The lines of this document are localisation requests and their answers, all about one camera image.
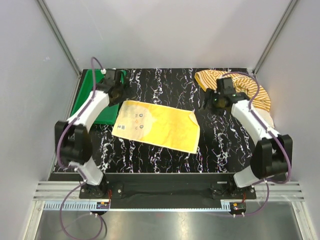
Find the yellow orange striped towel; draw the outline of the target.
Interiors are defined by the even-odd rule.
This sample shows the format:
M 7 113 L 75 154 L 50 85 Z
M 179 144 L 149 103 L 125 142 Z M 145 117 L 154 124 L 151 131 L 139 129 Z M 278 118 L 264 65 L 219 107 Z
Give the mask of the yellow orange striped towel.
M 217 80 L 225 77 L 230 77 L 233 82 L 233 87 L 236 92 L 244 92 L 250 99 L 253 99 L 252 105 L 259 115 L 274 128 L 274 121 L 271 117 L 271 99 L 267 91 L 257 85 L 252 76 L 247 76 L 246 73 L 227 72 L 221 70 L 201 70 L 195 73 L 195 80 L 200 85 L 202 90 L 216 90 L 218 88 Z

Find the yellow cream towel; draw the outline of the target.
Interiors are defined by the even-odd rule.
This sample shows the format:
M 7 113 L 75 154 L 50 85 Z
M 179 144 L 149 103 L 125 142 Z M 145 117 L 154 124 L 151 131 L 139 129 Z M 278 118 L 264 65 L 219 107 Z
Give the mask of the yellow cream towel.
M 200 126 L 193 111 L 126 100 L 119 110 L 112 135 L 195 154 Z

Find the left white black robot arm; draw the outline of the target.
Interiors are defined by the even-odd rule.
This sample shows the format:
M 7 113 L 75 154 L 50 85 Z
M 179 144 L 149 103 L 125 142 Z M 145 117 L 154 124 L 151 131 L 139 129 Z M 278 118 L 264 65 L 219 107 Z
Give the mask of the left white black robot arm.
M 109 189 L 105 175 L 93 160 L 90 129 L 105 108 L 120 104 L 132 95 L 124 71 L 103 69 L 102 74 L 99 82 L 93 82 L 81 107 L 66 121 L 57 121 L 54 126 L 58 166 L 77 172 L 83 179 L 81 188 L 94 198 L 103 198 Z

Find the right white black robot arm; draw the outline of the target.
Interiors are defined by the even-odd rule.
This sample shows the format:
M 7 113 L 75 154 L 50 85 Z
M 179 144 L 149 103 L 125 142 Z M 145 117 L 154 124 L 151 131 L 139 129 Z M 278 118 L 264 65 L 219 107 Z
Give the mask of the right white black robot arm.
M 255 144 L 249 166 L 230 177 L 221 195 L 239 198 L 256 184 L 269 181 L 277 183 L 277 175 L 286 175 L 283 184 L 290 180 L 293 139 L 267 124 L 245 93 L 233 91 L 226 94 L 207 89 L 201 107 L 214 114 L 229 113 L 242 124 Z

